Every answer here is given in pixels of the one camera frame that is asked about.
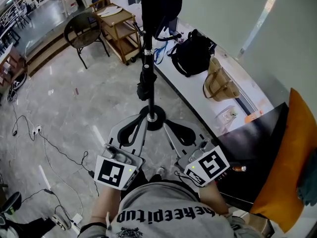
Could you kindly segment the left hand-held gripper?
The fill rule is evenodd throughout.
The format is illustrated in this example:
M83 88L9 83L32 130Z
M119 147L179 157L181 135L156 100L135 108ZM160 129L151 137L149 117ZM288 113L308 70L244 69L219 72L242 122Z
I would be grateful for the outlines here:
M138 114L122 120L111 129L105 153L97 157L95 182L118 190L128 189L145 163L140 155L147 125L147 119Z

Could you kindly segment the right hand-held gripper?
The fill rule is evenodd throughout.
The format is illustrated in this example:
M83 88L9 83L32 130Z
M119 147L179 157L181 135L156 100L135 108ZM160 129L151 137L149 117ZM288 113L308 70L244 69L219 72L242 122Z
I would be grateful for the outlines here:
M230 167L221 148L214 146L197 124L167 119L163 128L179 158L178 168L197 187L204 187Z

